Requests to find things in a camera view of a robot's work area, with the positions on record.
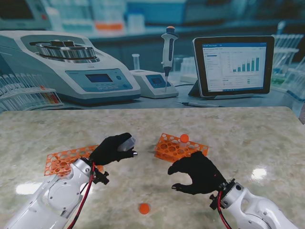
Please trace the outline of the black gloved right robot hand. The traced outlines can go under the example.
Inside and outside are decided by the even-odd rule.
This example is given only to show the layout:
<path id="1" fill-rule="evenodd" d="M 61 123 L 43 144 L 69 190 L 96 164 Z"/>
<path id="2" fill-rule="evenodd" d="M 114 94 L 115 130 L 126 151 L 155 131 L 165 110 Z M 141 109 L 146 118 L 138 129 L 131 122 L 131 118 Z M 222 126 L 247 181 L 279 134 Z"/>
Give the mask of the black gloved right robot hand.
<path id="1" fill-rule="evenodd" d="M 192 184 L 183 185 L 176 183 L 172 189 L 187 194 L 209 194 L 219 191 L 220 186 L 226 183 L 226 179 L 216 168 L 213 162 L 201 151 L 192 153 L 190 157 L 183 157 L 174 162 L 168 169 L 168 175 L 181 172 L 186 173 L 192 179 Z"/>

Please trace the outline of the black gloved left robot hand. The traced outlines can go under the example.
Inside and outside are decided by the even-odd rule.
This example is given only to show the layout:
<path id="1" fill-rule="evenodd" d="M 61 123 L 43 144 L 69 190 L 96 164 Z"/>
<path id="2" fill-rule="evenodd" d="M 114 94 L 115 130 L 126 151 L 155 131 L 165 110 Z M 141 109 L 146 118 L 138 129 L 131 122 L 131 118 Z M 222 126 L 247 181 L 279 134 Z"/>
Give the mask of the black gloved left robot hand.
<path id="1" fill-rule="evenodd" d="M 102 143 L 90 154 L 89 161 L 94 162 L 96 166 L 107 165 L 111 162 L 119 162 L 122 159 L 134 157 L 136 151 L 133 147 L 127 151 L 118 151 L 121 144 L 131 138 L 130 133 L 110 136 L 102 141 Z"/>

